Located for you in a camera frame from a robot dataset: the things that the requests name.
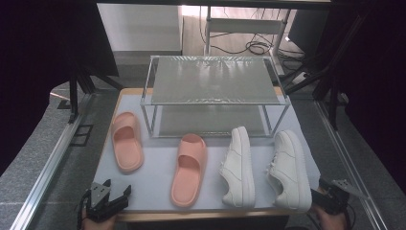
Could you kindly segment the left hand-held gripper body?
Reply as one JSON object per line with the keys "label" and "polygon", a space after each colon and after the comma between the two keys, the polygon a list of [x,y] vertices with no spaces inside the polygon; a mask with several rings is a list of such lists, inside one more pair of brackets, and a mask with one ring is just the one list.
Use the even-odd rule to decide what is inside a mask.
{"label": "left hand-held gripper body", "polygon": [[89,190],[90,197],[86,203],[86,214],[94,222],[103,222],[119,214],[128,206],[124,204],[114,204],[109,200],[111,192],[110,187],[104,187],[102,184],[93,182]]}

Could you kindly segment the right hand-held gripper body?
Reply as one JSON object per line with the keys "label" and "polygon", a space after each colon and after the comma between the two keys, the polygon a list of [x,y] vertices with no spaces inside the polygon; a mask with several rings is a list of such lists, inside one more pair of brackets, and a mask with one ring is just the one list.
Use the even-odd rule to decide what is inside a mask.
{"label": "right hand-held gripper body", "polygon": [[347,179],[334,179],[330,182],[331,190],[325,192],[323,209],[330,215],[337,215],[347,209],[350,195],[367,199],[359,189],[352,186]]}

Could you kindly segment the white sneaker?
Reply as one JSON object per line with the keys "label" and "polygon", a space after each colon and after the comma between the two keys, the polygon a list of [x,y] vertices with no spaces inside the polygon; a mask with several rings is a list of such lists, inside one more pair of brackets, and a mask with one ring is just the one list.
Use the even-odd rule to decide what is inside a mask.
{"label": "white sneaker", "polygon": [[296,212],[307,212],[312,203],[302,144],[292,130],[275,135],[274,157],[267,169],[267,180],[276,193],[274,205]]}
{"label": "white sneaker", "polygon": [[232,130],[232,139],[219,173],[228,186],[222,202],[237,208],[253,208],[256,203],[250,140],[244,126]]}

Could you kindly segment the pink rubber slipper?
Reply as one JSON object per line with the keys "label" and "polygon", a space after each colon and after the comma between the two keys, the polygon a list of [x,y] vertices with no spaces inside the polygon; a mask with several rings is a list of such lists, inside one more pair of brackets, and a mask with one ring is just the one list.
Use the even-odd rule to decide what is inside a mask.
{"label": "pink rubber slipper", "polygon": [[193,133],[182,137],[177,150],[176,169],[170,199],[178,207],[191,207],[197,201],[208,153],[204,140]]}
{"label": "pink rubber slipper", "polygon": [[123,112],[111,126],[113,150],[119,169],[124,173],[138,170],[144,163],[141,128],[137,116]]}

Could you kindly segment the metal frame shoe rack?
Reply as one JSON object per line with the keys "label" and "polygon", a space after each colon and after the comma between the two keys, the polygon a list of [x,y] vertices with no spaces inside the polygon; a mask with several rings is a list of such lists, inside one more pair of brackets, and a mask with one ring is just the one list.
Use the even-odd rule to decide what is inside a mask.
{"label": "metal frame shoe rack", "polygon": [[155,138],[276,134],[290,101],[271,57],[156,56],[140,106]]}

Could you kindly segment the person's right hand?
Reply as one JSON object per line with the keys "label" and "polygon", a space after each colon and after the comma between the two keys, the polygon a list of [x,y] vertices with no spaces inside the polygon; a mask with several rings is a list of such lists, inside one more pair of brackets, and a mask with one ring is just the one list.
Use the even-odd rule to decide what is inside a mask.
{"label": "person's right hand", "polygon": [[323,230],[347,230],[347,221],[344,214],[330,215],[317,206],[314,207],[314,212]]}

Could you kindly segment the person's left hand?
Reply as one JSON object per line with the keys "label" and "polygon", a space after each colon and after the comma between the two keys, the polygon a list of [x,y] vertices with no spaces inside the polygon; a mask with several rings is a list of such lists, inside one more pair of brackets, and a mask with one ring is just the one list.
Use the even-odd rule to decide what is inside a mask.
{"label": "person's left hand", "polygon": [[92,219],[87,217],[85,211],[81,214],[81,230],[114,230],[116,222],[116,216],[109,218],[103,222],[94,222]]}

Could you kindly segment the white table mat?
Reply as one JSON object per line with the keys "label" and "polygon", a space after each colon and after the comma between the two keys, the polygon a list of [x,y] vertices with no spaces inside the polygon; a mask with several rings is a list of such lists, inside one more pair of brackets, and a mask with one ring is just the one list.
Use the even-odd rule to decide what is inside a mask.
{"label": "white table mat", "polygon": [[[132,193],[129,198],[128,211],[135,213],[244,213],[257,210],[277,210],[287,213],[303,213],[275,206],[276,193],[267,180],[267,169],[274,157],[275,135],[282,130],[292,130],[303,147],[310,191],[319,185],[320,171],[311,155],[293,108],[288,108],[282,124],[274,136],[251,137],[248,135],[256,192],[256,203],[253,208],[237,208],[222,202],[223,196],[228,192],[228,186],[220,175],[219,169],[229,148],[232,130],[231,134],[226,137],[204,137],[194,133],[200,136],[206,144],[207,166],[197,201],[191,207],[178,207],[170,199],[171,184],[176,169],[178,145],[182,137],[191,132],[181,137],[151,137],[147,131],[140,101],[140,96],[134,94],[124,94],[118,99],[95,174],[95,179],[98,182],[111,179],[115,192],[126,188],[128,185],[131,186]],[[144,163],[133,172],[122,172],[119,169],[111,139],[113,121],[123,112],[134,113],[141,128]]]}

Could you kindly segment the black metal stand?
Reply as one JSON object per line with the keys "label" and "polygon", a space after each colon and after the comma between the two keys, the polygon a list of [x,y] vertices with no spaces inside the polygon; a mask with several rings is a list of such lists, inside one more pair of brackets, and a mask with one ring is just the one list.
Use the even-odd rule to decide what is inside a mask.
{"label": "black metal stand", "polygon": [[317,81],[312,97],[316,101],[321,101],[326,95],[329,95],[327,119],[334,129],[337,129],[336,110],[338,106],[340,81],[339,64],[348,52],[352,41],[366,18],[366,14],[362,11],[342,11],[341,15],[344,14],[346,15],[347,22],[338,28],[338,32],[330,44],[308,62],[308,65],[314,65],[323,58],[325,60],[323,67],[298,84],[285,88],[285,93],[290,95]]}

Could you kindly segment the black tripod stand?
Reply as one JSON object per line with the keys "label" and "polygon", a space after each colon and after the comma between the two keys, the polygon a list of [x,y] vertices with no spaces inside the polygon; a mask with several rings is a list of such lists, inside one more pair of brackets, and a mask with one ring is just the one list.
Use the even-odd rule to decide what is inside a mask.
{"label": "black tripod stand", "polygon": [[72,124],[79,116],[79,96],[78,87],[86,94],[91,95],[96,92],[96,86],[91,77],[104,81],[113,88],[122,90],[124,87],[112,80],[112,77],[118,77],[119,71],[116,65],[108,67],[106,70],[90,65],[75,64],[73,72],[69,79],[69,94],[70,94],[70,118],[69,124]]}

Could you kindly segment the black curtain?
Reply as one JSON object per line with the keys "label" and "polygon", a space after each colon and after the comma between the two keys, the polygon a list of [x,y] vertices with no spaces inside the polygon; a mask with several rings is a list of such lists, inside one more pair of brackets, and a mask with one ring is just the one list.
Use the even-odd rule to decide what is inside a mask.
{"label": "black curtain", "polygon": [[48,107],[81,74],[118,70],[94,0],[0,0],[0,175]]}
{"label": "black curtain", "polygon": [[350,120],[406,192],[406,0],[374,0],[339,64]]}

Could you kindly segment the white cabinet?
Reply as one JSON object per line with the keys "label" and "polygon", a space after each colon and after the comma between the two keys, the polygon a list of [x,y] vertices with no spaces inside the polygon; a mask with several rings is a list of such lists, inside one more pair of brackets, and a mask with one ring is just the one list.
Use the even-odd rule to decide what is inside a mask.
{"label": "white cabinet", "polygon": [[114,52],[182,50],[179,6],[98,4]]}

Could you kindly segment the aluminium rail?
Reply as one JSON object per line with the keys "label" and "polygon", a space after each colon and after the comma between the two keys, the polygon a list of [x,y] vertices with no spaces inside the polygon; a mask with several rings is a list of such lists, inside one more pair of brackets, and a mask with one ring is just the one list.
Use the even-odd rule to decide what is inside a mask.
{"label": "aluminium rail", "polygon": [[347,150],[340,134],[330,124],[328,120],[326,106],[321,102],[315,102],[314,104],[327,130],[327,134],[332,140],[332,143],[336,148],[338,156],[349,176],[350,185],[353,186],[359,192],[359,195],[355,195],[355,197],[359,199],[361,205],[363,206],[364,211],[366,212],[366,215],[372,224],[372,229],[388,230],[388,226],[385,223],[384,219],[382,218],[381,213],[377,208],[374,199],[369,190],[367,189],[361,175],[356,169],[355,164],[353,163],[350,157],[350,153]]}
{"label": "aluminium rail", "polygon": [[85,94],[80,100],[79,114],[71,123],[68,123],[64,127],[53,151],[51,152],[44,168],[42,169],[25,202],[23,203],[10,230],[28,229],[92,98],[92,94]]}

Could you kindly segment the black floor bracket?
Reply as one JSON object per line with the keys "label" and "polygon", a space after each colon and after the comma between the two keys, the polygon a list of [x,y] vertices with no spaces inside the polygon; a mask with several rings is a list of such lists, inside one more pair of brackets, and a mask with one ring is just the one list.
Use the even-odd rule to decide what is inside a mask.
{"label": "black floor bracket", "polygon": [[72,147],[86,147],[90,139],[92,125],[79,125],[70,143]]}

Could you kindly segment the white metal desk frame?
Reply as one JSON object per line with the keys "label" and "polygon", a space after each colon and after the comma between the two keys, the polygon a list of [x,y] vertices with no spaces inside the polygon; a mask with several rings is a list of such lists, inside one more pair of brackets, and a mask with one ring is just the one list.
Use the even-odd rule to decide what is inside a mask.
{"label": "white metal desk frame", "polygon": [[282,18],[278,16],[275,19],[248,19],[248,18],[229,18],[212,17],[212,8],[207,8],[204,39],[204,55],[208,56],[213,46],[211,45],[211,33],[221,34],[252,34],[252,35],[273,35],[274,40],[271,43],[268,54],[274,64],[279,76],[284,75],[282,63],[278,57],[283,35],[288,23],[291,10],[286,10]]}

